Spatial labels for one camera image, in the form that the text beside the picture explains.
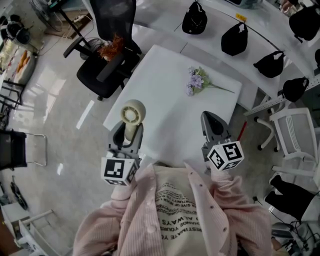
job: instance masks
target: cardigan button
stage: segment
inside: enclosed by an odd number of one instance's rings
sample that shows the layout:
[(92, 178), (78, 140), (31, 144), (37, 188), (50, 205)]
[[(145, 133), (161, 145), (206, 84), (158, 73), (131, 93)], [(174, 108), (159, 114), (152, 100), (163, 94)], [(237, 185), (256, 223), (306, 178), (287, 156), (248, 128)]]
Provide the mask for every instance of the cardigan button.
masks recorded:
[(156, 230), (157, 230), (157, 228), (155, 226), (153, 226), (153, 225), (148, 226), (147, 229), (146, 229), (146, 231), (148, 233), (154, 233), (154, 232), (156, 232)]

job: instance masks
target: flower stem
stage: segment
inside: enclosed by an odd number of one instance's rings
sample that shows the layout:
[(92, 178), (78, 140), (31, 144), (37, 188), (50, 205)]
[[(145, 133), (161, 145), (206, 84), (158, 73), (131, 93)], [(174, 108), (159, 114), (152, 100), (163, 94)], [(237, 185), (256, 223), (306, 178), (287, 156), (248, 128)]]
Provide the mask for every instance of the flower stem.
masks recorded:
[(220, 86), (214, 85), (213, 83), (210, 83), (210, 86), (208, 85), (208, 87), (218, 88), (218, 89), (221, 89), (221, 90), (224, 90), (224, 91), (228, 91), (228, 92), (233, 93), (233, 94), (235, 93), (235, 92), (232, 91), (232, 90), (228, 90), (228, 89), (222, 88), (222, 87), (220, 87)]

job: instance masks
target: shoe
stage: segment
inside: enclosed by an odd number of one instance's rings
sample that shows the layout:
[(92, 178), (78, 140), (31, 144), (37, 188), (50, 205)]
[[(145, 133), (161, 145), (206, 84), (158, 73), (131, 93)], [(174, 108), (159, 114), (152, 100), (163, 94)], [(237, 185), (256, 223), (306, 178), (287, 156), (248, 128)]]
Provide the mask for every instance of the shoe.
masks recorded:
[(272, 186), (272, 184), (271, 184), (271, 182), (273, 181), (273, 180), (278, 180), (278, 181), (281, 181), (281, 176), (279, 175), (279, 173), (278, 172), (275, 172), (273, 175), (272, 175), (272, 177), (269, 179), (269, 184)]
[(264, 200), (265, 202), (267, 202), (267, 201), (266, 201), (267, 197), (268, 197), (268, 196), (274, 196), (274, 195), (276, 195), (276, 192), (274, 192), (274, 191), (272, 190), (269, 194), (267, 194), (267, 195), (263, 198), (263, 200)]

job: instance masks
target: red object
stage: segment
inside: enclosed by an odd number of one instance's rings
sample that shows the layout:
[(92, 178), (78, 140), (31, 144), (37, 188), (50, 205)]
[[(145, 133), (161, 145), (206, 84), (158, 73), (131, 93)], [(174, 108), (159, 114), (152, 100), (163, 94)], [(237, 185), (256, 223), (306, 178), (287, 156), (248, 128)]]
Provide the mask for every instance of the red object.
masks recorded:
[(241, 137), (242, 137), (242, 134), (244, 133), (245, 128), (246, 128), (246, 126), (247, 126), (247, 123), (248, 123), (247, 121), (244, 122), (244, 124), (243, 124), (243, 126), (242, 126), (242, 129), (241, 129), (241, 131), (240, 131), (240, 134), (239, 134), (239, 136), (238, 136), (237, 141), (240, 141), (240, 139), (241, 139)]

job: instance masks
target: pink cardigan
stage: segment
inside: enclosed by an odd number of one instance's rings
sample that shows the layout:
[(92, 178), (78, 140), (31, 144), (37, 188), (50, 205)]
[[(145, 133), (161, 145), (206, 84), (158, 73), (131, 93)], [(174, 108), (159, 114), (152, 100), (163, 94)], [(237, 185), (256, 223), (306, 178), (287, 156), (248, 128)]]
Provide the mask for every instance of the pink cardigan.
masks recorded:
[[(197, 172), (187, 164), (186, 168), (207, 254), (237, 256), (238, 239), (249, 256), (270, 256), (269, 213), (249, 203), (241, 190), (241, 178), (212, 171), (210, 193)], [(135, 188), (117, 186), (111, 201), (80, 225), (73, 256), (100, 256), (116, 243), (119, 256), (165, 256), (155, 178), (153, 166), (149, 165), (138, 171)]]

